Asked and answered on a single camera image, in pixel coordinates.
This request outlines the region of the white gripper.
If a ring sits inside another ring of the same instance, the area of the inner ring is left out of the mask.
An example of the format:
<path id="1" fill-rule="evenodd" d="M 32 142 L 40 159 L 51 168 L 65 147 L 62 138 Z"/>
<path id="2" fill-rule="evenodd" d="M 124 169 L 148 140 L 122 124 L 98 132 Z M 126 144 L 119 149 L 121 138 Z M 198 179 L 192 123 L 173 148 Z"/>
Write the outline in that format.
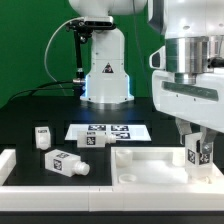
<path id="1" fill-rule="evenodd" d="M 190 122 L 201 125 L 200 152 L 210 154 L 218 132 L 224 133 L 224 68 L 197 75 L 195 85 L 177 84 L 174 74 L 164 71 L 164 46 L 150 55 L 151 67 L 155 64 L 155 57 L 159 58 L 159 68 L 155 68 L 152 74 L 156 109 L 177 117 L 175 123 L 182 145 L 185 136 L 192 133 Z"/>

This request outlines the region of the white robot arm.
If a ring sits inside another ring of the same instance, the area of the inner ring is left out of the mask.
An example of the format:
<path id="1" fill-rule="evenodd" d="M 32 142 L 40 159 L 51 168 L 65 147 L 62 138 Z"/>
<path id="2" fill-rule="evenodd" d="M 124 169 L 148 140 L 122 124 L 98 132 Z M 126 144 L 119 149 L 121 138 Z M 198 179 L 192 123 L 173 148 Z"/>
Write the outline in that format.
<path id="1" fill-rule="evenodd" d="M 116 15 L 147 11 L 147 25 L 163 45 L 143 65 L 153 70 L 146 86 L 155 108 L 176 118 L 181 139 L 201 127 L 199 152 L 212 152 L 217 133 L 224 132 L 224 0 L 69 0 L 79 14 L 73 24 L 79 39 L 92 40 L 90 71 L 81 77 L 80 100 L 93 105 L 132 101 L 126 66 L 126 35 Z"/>

